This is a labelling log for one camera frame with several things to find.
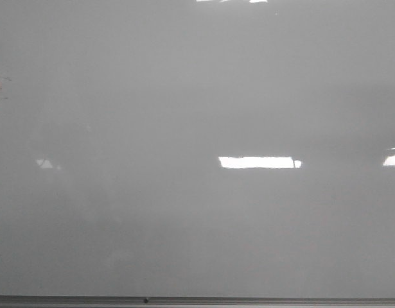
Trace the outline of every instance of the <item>whiteboard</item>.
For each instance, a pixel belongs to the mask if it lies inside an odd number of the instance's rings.
[[[0,295],[395,297],[395,1],[0,0]]]

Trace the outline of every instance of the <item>metal frame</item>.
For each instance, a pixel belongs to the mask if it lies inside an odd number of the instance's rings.
[[[244,308],[246,306],[395,306],[395,298],[221,298],[113,296],[3,296],[1,308]]]

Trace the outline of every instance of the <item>white glossy surface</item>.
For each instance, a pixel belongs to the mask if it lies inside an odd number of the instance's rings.
[[[0,84],[1,295],[395,297],[395,1],[4,0]]]

